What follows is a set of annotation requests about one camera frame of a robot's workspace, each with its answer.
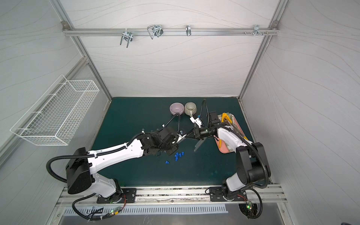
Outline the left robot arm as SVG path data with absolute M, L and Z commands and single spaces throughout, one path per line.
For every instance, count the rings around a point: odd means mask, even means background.
M 142 132 L 132 137 L 129 142 L 113 147 L 94 151 L 87 151 L 83 147 L 77 149 L 73 155 L 54 157 L 47 162 L 46 170 L 53 178 L 66 183 L 70 195 L 91 191 L 107 198 L 120 194 L 121 188 L 118 181 L 99 174 L 99 171 L 126 160 L 155 155 L 160 151 L 172 154 L 177 151 L 182 138 L 183 136 L 172 128 L 163 127 L 149 133 Z M 62 159 L 68 160 L 65 178 L 52 169 L 52 163 Z

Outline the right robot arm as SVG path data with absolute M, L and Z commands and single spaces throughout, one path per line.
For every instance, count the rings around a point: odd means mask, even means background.
M 223 198 L 232 201 L 238 194 L 252 187 L 267 188 L 271 170 L 264 146 L 248 140 L 231 113 L 219 116 L 216 112 L 211 112 L 208 119 L 205 124 L 199 116 L 190 117 L 194 124 L 194 138 L 201 142 L 213 137 L 220 152 L 234 152 L 236 157 L 235 174 L 227 178 L 221 186 Z

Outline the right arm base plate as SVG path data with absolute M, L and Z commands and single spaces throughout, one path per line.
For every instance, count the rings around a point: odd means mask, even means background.
M 245 202 L 247 195 L 242 195 L 239 191 L 231 192 L 225 187 L 209 187 L 205 190 L 211 202 Z

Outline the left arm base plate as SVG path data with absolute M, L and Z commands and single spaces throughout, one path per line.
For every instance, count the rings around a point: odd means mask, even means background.
M 107 198 L 99 196 L 97 204 L 134 203 L 136 194 L 136 188 L 122 188 Z

